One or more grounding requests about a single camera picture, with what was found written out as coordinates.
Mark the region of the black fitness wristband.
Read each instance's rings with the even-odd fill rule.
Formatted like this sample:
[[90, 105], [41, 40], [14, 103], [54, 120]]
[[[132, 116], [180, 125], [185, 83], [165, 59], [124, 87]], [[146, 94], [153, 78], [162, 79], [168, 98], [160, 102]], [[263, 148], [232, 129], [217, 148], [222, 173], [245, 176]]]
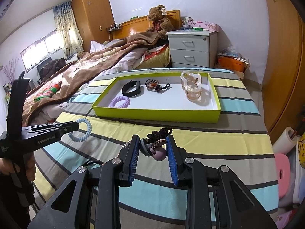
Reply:
[[128, 98], [137, 96], [141, 93], [141, 83], [140, 81], [130, 81], [126, 83], [122, 89], [121, 93], [123, 96], [126, 96]]

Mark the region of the clear pink hair claw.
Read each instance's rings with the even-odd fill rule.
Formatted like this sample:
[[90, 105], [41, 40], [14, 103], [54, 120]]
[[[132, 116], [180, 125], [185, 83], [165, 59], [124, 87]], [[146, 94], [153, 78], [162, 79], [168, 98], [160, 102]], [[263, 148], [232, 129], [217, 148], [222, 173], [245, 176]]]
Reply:
[[183, 71], [180, 75], [181, 86], [189, 101], [204, 104], [206, 102], [202, 90], [202, 76], [199, 73]]

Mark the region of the brown patterned blanket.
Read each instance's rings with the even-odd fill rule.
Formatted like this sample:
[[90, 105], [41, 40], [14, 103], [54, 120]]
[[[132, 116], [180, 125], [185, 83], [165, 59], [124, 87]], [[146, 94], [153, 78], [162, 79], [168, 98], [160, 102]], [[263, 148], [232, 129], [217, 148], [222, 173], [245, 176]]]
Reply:
[[[24, 102], [22, 126], [29, 126], [31, 121], [46, 106], [59, 104], [70, 98], [85, 83], [98, 76], [102, 71], [115, 66], [125, 55], [139, 48], [149, 48], [157, 44], [157, 32], [142, 32], [94, 53], [80, 52], [79, 59], [73, 61], [49, 77], [44, 83], [31, 90]], [[61, 81], [62, 85], [52, 97], [39, 101], [34, 98], [49, 84]]]

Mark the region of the dark chair by window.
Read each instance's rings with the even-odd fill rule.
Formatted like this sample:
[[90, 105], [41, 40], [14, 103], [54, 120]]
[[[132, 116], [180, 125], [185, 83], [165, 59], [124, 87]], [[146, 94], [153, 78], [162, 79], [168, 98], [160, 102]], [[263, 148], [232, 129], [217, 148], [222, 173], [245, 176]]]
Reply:
[[65, 67], [65, 65], [66, 61], [64, 58], [60, 58], [58, 60], [52, 60], [51, 58], [47, 58], [45, 61], [41, 62], [37, 67], [37, 71], [40, 76], [40, 83], [46, 81], [57, 71]]

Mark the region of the striped tablecloth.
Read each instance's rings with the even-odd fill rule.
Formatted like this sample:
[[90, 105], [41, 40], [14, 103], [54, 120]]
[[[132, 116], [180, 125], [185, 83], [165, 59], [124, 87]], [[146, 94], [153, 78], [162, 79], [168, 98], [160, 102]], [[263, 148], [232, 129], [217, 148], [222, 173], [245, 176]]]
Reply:
[[[125, 122], [98, 118], [92, 104], [114, 80], [96, 77], [57, 118], [59, 123], [87, 118], [92, 134], [82, 143], [69, 136], [37, 150], [34, 181], [35, 210], [39, 210], [67, 177], [87, 160], [108, 161], [137, 134], [145, 137], [162, 127], [173, 129], [178, 146], [202, 164], [227, 165], [251, 190], [272, 218], [278, 213], [278, 181], [270, 137], [252, 97], [236, 74], [209, 69], [221, 106], [217, 123]], [[187, 192], [172, 183], [167, 161], [139, 156], [136, 178], [120, 188], [122, 228], [183, 228]]]

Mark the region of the floral curtain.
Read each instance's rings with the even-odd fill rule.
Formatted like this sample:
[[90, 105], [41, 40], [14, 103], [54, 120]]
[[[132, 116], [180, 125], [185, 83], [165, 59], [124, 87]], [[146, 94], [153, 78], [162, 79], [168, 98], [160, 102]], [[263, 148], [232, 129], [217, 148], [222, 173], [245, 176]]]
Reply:
[[53, 15], [60, 48], [67, 60], [75, 53], [83, 51], [83, 39], [76, 24], [71, 1], [53, 7]]

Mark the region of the white paper roll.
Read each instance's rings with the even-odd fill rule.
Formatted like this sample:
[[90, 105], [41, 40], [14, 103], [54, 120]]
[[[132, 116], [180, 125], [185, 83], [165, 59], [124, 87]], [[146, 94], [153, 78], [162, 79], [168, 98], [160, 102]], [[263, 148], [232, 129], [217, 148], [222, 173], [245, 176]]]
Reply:
[[272, 145], [274, 154], [288, 154], [298, 142], [298, 136], [291, 127], [286, 127], [276, 142]]

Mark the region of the lime green shallow box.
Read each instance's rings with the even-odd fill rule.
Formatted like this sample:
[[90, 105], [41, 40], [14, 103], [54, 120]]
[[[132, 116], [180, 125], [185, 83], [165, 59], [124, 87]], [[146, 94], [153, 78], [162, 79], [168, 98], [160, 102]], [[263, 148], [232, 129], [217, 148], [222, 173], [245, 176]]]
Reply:
[[[149, 120], [161, 122], [217, 123], [221, 106], [212, 79], [207, 72], [202, 76], [202, 90], [206, 102], [197, 104], [187, 99], [182, 89], [181, 71], [133, 74], [116, 77], [93, 103], [98, 117]], [[130, 97], [124, 108], [122, 87], [130, 81], [140, 81], [141, 93]]]

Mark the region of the yellow pillow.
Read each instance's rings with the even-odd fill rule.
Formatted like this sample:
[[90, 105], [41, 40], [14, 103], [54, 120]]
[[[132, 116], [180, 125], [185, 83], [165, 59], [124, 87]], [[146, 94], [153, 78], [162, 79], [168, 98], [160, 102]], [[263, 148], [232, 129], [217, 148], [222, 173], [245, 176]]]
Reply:
[[165, 44], [145, 51], [143, 56], [136, 60], [132, 69], [165, 68], [170, 61], [170, 48], [168, 44]]

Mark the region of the large wooden wardrobe right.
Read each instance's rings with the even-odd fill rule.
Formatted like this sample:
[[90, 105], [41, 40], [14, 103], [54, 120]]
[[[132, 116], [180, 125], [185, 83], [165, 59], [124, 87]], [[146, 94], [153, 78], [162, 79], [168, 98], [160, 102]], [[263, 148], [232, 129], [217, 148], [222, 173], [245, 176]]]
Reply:
[[263, 79], [264, 123], [274, 143], [304, 112], [304, 21], [290, 0], [266, 0], [269, 50]]

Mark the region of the wooden headboard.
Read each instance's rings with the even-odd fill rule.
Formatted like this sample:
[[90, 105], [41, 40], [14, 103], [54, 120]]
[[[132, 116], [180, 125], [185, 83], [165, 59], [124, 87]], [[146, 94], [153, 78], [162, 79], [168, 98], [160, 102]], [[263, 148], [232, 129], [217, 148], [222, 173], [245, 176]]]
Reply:
[[[167, 11], [166, 17], [170, 19], [175, 30], [178, 30], [182, 27], [180, 10]], [[113, 40], [124, 39], [130, 35], [145, 32], [152, 25], [152, 22], [148, 20], [147, 16], [139, 17], [123, 22], [118, 30], [112, 31], [111, 36]]]

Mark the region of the orange storage box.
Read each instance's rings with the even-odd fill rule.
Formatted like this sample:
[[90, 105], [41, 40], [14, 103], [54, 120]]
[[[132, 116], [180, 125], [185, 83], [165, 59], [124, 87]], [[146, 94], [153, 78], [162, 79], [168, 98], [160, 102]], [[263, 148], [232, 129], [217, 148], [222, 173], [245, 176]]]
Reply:
[[221, 68], [231, 71], [239, 71], [244, 73], [250, 66], [250, 64], [241, 58], [234, 58], [229, 56], [218, 56], [218, 65]]

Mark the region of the brown teddy bear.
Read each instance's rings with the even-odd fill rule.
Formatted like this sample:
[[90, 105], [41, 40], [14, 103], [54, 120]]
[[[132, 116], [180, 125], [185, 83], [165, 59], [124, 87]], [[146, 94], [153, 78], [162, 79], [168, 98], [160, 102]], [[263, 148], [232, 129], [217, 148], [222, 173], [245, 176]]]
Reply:
[[174, 31], [175, 28], [169, 18], [167, 18], [162, 12], [165, 11], [163, 5], [158, 5], [149, 10], [147, 19], [152, 25], [146, 30], [147, 32], [157, 32], [158, 37], [162, 40], [167, 39], [167, 32]]

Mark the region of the grey bedside drawer cabinet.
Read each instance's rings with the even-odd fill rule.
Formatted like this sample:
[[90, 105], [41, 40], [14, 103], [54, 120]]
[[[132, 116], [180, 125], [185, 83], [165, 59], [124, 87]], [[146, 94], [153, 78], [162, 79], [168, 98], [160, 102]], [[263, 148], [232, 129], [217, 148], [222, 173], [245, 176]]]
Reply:
[[177, 30], [166, 35], [173, 67], [214, 67], [218, 52], [217, 32]]

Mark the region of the pink floral box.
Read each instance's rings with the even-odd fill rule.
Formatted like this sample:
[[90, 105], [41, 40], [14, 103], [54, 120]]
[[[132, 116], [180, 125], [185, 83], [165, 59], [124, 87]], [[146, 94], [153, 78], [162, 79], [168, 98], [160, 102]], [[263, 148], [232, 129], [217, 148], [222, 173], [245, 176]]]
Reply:
[[190, 27], [193, 30], [197, 31], [216, 31], [219, 32], [218, 24], [210, 23], [210, 22], [202, 22], [202, 21], [189, 21]]

